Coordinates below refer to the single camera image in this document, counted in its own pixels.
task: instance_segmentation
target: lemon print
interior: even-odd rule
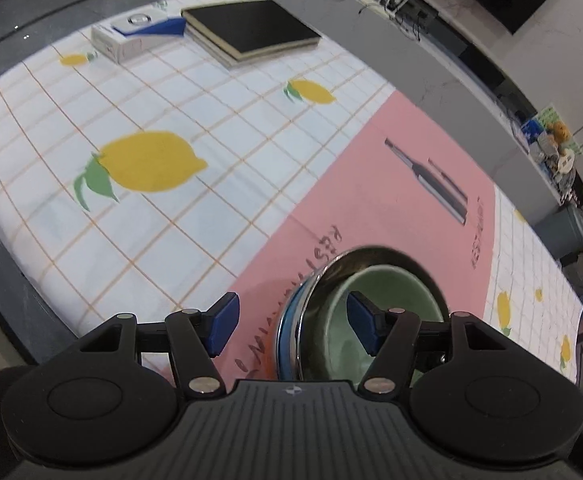
[[[567,363],[571,360],[571,345],[569,344],[569,338],[567,336],[563,337],[563,343],[560,346],[560,369],[564,370],[567,368]]]
[[[498,323],[500,330],[509,337],[511,333],[511,306],[509,304],[509,296],[506,292],[501,292],[496,300],[496,307],[498,310]]]
[[[329,90],[308,79],[292,79],[283,92],[290,100],[295,97],[301,101],[306,99],[319,105],[328,105],[335,101],[335,97]]]
[[[85,171],[74,181],[74,191],[78,203],[89,211],[83,184],[118,202],[111,180],[134,191],[166,191],[206,167],[207,162],[198,158],[189,143],[176,134],[139,132],[116,139],[93,154]]]
[[[88,54],[69,54],[67,56],[60,56],[60,64],[65,66],[79,66],[89,63],[94,59],[96,59],[95,52],[89,52]]]

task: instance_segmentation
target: metal screw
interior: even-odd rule
[[[189,389],[199,394],[212,394],[220,388],[220,381],[213,377],[197,377],[189,381]]]
[[[388,394],[393,392],[396,388],[394,381],[385,377],[374,377],[373,379],[367,379],[363,386],[365,387],[365,390],[373,394]]]

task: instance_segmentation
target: pink tablecloth section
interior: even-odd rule
[[[431,160],[465,193],[465,225],[385,139],[426,167],[433,168]],[[229,383],[264,378],[265,342],[290,289],[333,254],[363,244],[409,254],[431,273],[452,312],[482,318],[494,211],[489,177],[436,123],[394,92],[234,283],[241,319],[217,359],[223,377]]]

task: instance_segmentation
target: metal bowl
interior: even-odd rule
[[[404,253],[383,246],[362,246],[339,254],[317,270],[292,294],[281,316],[276,337],[279,377],[285,380],[328,380],[321,331],[325,309],[345,280],[371,266],[395,266],[417,277],[431,292],[444,320],[449,310],[429,273]]]

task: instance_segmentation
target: white tablecloth with lemon print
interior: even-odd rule
[[[226,70],[187,35],[116,65],[83,29],[0,77],[0,238],[76,335],[207,309],[393,91],[329,38]],[[496,195],[485,320],[573,379],[580,304]]]

